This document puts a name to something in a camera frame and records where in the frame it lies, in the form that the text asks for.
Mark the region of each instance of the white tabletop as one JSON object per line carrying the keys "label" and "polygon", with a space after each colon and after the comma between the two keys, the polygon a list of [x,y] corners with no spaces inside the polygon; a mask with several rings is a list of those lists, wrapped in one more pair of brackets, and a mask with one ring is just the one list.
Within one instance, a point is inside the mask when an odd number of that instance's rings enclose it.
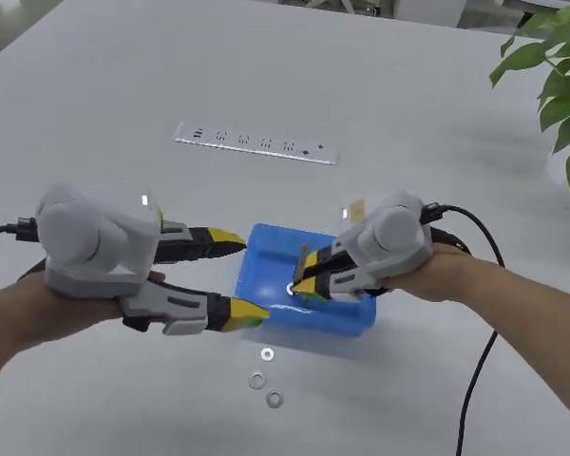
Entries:
{"label": "white tabletop", "polygon": [[[127,180],[191,225],[333,233],[348,197],[407,188],[476,212],[512,269],[570,292],[570,199],[544,177],[553,135],[536,116],[545,71],[491,90],[502,40],[234,0],[67,0],[0,54],[0,223],[31,214],[51,182]],[[182,120],[334,142],[340,163],[175,143]],[[440,226],[490,257],[465,220]],[[0,286],[41,254],[0,238]],[[240,260],[168,278],[229,294]],[[490,329],[459,305],[379,304],[357,340],[167,338],[115,321],[23,353],[0,376],[0,456],[452,454]],[[275,360],[260,364],[267,343]],[[283,407],[248,387],[257,368]],[[570,413],[500,340],[466,454],[560,452]]]}

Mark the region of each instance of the cable connector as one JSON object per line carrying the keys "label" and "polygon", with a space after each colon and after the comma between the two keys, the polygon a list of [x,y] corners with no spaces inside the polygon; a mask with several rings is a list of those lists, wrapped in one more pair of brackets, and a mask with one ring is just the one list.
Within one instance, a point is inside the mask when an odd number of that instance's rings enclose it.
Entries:
{"label": "cable connector", "polygon": [[38,242],[38,225],[34,217],[17,219],[17,223],[9,223],[8,227],[13,230],[16,240],[24,242]]}
{"label": "cable connector", "polygon": [[422,208],[420,214],[420,224],[427,225],[433,221],[441,220],[444,217],[444,212],[447,209],[438,202],[432,202]]}

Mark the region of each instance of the green plant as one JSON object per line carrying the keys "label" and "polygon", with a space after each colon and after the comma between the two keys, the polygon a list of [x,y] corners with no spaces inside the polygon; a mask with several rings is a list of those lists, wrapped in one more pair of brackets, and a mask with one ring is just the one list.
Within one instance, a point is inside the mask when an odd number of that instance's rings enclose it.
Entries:
{"label": "green plant", "polygon": [[[508,52],[517,35],[537,29],[545,29],[548,36],[542,41],[528,43]],[[501,57],[503,60],[490,74],[492,86],[507,71],[541,64],[553,68],[539,95],[539,118],[542,131],[560,124],[553,153],[561,151],[570,144],[570,6],[553,13],[535,14],[501,46]],[[566,173],[570,186],[570,157]]]}

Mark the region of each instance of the white power strip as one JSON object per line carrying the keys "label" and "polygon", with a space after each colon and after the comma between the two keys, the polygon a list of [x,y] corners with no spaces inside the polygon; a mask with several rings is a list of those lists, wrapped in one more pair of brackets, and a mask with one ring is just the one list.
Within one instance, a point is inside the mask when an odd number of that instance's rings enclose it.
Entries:
{"label": "white power strip", "polygon": [[214,128],[197,123],[180,123],[174,140],[178,143],[203,145],[304,162],[336,164],[338,160],[336,150],[323,142],[284,140],[265,134],[250,133],[232,128]]}

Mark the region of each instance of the gray plastic part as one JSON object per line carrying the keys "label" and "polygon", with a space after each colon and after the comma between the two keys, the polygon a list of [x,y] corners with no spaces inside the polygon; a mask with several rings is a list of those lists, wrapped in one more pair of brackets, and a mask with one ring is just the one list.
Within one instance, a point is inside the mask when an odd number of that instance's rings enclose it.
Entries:
{"label": "gray plastic part", "polygon": [[51,290],[84,299],[132,296],[138,292],[141,285],[126,280],[101,282],[97,279],[75,277],[52,269],[49,265],[45,271],[45,282]]}
{"label": "gray plastic part", "polygon": [[192,235],[185,223],[165,220],[162,223],[161,240],[184,239],[192,240]]}
{"label": "gray plastic part", "polygon": [[121,303],[127,316],[149,316],[163,322],[166,335],[198,334],[207,327],[204,294],[147,281],[136,295],[123,297]]}

